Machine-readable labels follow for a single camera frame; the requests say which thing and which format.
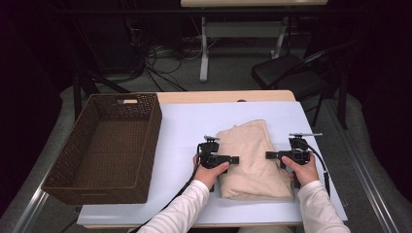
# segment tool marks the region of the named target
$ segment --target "person's right hand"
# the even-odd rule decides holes
[[[304,187],[310,182],[319,180],[318,170],[316,169],[315,155],[313,155],[313,153],[310,154],[310,161],[305,165],[299,165],[287,156],[283,156],[282,161],[294,170],[301,187]]]

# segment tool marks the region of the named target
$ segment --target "brown wicker basket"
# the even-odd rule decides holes
[[[155,93],[90,95],[42,189],[69,205],[145,203],[161,118]]]

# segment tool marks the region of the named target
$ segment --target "table leg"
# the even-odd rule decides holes
[[[206,18],[202,18],[202,64],[200,67],[200,81],[207,82],[209,66],[209,52],[207,51]]]

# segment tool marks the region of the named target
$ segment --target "black controller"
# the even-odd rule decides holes
[[[310,153],[308,151],[304,150],[280,150],[278,152],[272,152],[272,151],[267,151],[266,152],[266,158],[267,159],[273,159],[273,158],[278,158],[280,160],[281,168],[286,168],[285,163],[282,161],[282,157],[286,156],[293,160],[294,162],[300,164],[300,165],[305,165],[310,161]]]
[[[280,161],[280,166],[286,169],[285,163],[282,161],[283,156],[287,156],[294,162],[300,165],[305,165],[310,161],[310,151],[308,151],[306,140],[302,139],[302,135],[294,135],[294,138],[289,138],[291,144],[291,150],[280,150],[277,152],[267,151],[266,159],[278,158]],[[294,187],[300,188],[300,182],[297,176],[293,178]]]
[[[211,169],[225,162],[228,162],[229,164],[239,164],[239,156],[214,154],[219,150],[219,144],[215,142],[218,138],[205,136],[205,139],[206,143],[198,145],[198,148],[201,150],[199,160],[201,161],[200,164],[202,164],[203,167]]]

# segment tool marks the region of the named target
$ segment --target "beige cloth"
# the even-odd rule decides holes
[[[291,178],[279,167],[278,159],[266,159],[274,151],[266,121],[253,120],[218,133],[218,154],[239,156],[219,176],[222,198],[235,200],[292,200]]]

